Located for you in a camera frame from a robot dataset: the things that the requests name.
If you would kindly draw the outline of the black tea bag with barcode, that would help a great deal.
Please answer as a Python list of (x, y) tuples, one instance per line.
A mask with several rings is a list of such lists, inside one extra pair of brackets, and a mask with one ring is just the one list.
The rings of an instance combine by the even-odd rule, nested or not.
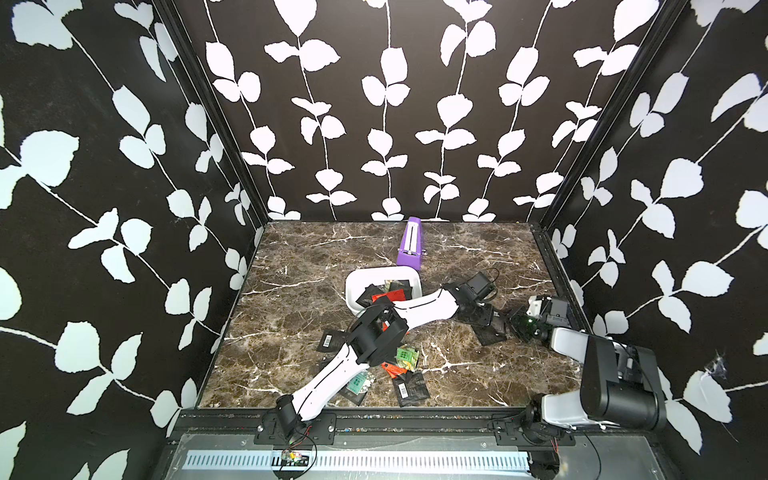
[(363, 293), (355, 300), (355, 302), (362, 308), (370, 307), (374, 303), (374, 297), (381, 295), (382, 291), (376, 285), (368, 285)]

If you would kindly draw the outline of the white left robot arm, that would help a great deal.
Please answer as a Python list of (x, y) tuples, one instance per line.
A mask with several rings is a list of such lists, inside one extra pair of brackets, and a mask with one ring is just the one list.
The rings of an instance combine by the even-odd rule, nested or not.
[(491, 300), (496, 285), (482, 272), (471, 278), (446, 283), (424, 296), (393, 301), (384, 296), (363, 309), (345, 332), (335, 356), (307, 384), (276, 400), (275, 413), (283, 437), (299, 437), (321, 413), (328, 401), (358, 374), (372, 366), (395, 360), (406, 334), (437, 321), (490, 324)]

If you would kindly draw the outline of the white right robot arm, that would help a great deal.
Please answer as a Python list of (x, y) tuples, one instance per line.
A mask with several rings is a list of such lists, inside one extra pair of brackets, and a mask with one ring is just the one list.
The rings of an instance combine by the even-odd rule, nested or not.
[(508, 314), (505, 324), (524, 342), (538, 342), (581, 366), (578, 389), (531, 401), (525, 426), (543, 432), (666, 426), (665, 395), (655, 353), (573, 327), (571, 304), (538, 295)]

